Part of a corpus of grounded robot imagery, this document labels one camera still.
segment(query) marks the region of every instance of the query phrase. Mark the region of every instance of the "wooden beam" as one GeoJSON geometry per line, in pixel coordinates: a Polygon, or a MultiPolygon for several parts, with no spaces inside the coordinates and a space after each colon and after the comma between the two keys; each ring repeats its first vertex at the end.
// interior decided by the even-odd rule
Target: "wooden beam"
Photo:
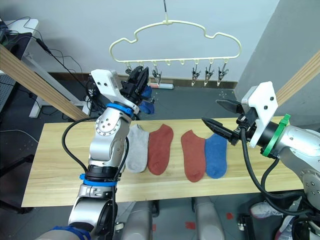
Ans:
{"type": "Polygon", "coordinates": [[[281,106],[320,73],[320,50],[276,93],[281,106]]]}
{"type": "Polygon", "coordinates": [[[88,117],[1,44],[0,70],[73,120],[88,117]]]}

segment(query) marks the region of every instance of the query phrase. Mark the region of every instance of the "blue tape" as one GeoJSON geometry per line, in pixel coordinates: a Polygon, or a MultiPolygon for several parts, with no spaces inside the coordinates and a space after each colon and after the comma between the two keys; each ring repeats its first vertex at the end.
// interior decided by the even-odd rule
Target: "blue tape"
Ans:
{"type": "Polygon", "coordinates": [[[94,186],[94,187],[113,187],[117,185],[116,181],[107,181],[107,182],[101,182],[101,181],[89,181],[85,179],[85,174],[80,174],[79,177],[81,180],[83,180],[83,183],[85,185],[94,186]]]}
{"type": "Polygon", "coordinates": [[[108,103],[106,105],[106,107],[110,107],[110,108],[121,110],[121,111],[125,112],[127,115],[129,115],[130,117],[132,117],[134,115],[134,111],[130,107],[121,106],[121,105],[116,104],[116,103],[108,103]]]}
{"type": "Polygon", "coordinates": [[[75,228],[73,226],[55,226],[50,231],[52,231],[52,230],[63,230],[63,231],[67,231],[67,232],[73,233],[80,240],[86,240],[85,237],[84,237],[84,235],[85,235],[87,240],[91,240],[91,236],[90,236],[90,233],[88,231],[83,230],[83,229],[78,229],[78,228],[75,228]]]}

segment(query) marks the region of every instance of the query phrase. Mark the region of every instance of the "green ring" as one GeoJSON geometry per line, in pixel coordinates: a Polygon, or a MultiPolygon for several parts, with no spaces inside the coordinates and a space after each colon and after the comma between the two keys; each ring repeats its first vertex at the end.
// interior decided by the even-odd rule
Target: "green ring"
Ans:
{"type": "Polygon", "coordinates": [[[279,126],[274,132],[274,135],[272,136],[270,142],[268,143],[268,145],[266,146],[265,150],[262,153],[263,156],[268,157],[269,153],[271,152],[272,148],[274,147],[278,138],[280,137],[282,131],[285,129],[285,127],[289,123],[290,117],[291,115],[285,114],[283,119],[281,119],[281,121],[279,122],[279,126]]]}

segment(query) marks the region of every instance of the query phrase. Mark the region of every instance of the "gray wall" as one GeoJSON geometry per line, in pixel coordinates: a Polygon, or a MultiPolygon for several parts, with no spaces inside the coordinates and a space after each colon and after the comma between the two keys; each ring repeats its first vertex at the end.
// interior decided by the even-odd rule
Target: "gray wall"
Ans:
{"type": "MultiPolygon", "coordinates": [[[[320,1],[280,0],[235,89],[238,100],[251,86],[272,81],[277,92],[320,50],[320,1]]],[[[320,74],[277,110],[293,125],[320,127],[320,74]]]]}
{"type": "MultiPolygon", "coordinates": [[[[224,32],[237,37],[243,46],[242,54],[228,63],[225,81],[238,81],[256,48],[279,0],[166,0],[169,19],[195,22],[207,27],[208,33],[224,32]]],[[[125,73],[125,65],[109,55],[115,40],[133,39],[133,32],[145,25],[165,19],[163,0],[1,0],[0,15],[4,20],[30,16],[39,20],[38,29],[44,42],[53,49],[71,55],[84,72],[94,69],[115,69],[125,73]]],[[[65,70],[44,51],[32,44],[30,52],[49,72],[65,70]]],[[[238,45],[222,36],[204,38],[199,28],[187,25],[158,26],[139,33],[136,44],[120,43],[114,48],[120,60],[142,58],[191,58],[232,56],[238,45]]],[[[66,59],[70,68],[77,65],[66,59]]],[[[159,64],[164,77],[191,78],[193,62],[185,65],[159,64]]],[[[222,66],[223,60],[217,60],[222,66]]],[[[201,61],[200,79],[209,61],[201,61]]]]}

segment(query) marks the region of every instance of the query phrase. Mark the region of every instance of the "blue sock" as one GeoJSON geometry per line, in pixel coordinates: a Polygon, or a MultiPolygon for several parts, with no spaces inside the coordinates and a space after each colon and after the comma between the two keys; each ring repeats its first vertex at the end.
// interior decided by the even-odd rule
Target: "blue sock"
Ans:
{"type": "Polygon", "coordinates": [[[227,140],[218,134],[213,134],[205,140],[205,171],[209,177],[219,179],[227,171],[227,140]]]}

